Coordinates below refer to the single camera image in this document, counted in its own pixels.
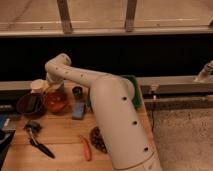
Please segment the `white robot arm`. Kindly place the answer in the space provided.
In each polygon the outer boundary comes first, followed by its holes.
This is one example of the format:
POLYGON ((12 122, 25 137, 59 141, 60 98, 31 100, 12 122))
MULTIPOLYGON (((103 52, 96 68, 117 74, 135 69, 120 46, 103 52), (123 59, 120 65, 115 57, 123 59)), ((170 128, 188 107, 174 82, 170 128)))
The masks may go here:
POLYGON ((75 68, 62 53, 45 64, 49 84, 64 79, 89 89, 90 103, 115 171, 163 171, 133 105, 134 85, 110 73, 75 68))

